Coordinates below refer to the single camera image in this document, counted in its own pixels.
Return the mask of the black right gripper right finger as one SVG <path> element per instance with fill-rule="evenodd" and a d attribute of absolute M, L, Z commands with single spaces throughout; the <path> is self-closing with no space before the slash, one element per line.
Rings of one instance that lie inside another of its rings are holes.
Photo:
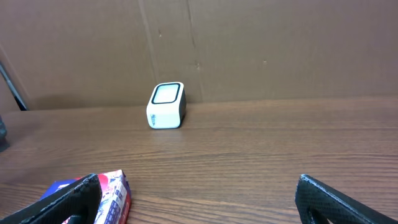
<path fill-rule="evenodd" d="M 302 174 L 298 180 L 295 204 L 302 223 L 397 224 L 397 220 L 373 210 L 307 174 Z"/>

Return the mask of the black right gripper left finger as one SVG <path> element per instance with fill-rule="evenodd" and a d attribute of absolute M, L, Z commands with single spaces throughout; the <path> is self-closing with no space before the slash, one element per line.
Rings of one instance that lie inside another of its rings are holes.
<path fill-rule="evenodd" d="M 102 199 L 100 180 L 88 174 L 52 195 L 1 220 L 3 224 L 93 224 Z"/>

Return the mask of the red purple pad packet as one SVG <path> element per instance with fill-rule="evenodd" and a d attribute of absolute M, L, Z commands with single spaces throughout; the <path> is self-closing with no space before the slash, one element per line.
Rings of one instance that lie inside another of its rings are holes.
<path fill-rule="evenodd" d="M 131 191 L 124 172 L 116 170 L 97 175 L 102 189 L 102 199 L 94 223 L 125 223 L 131 205 Z M 79 179 L 55 182 L 41 199 L 52 195 Z"/>

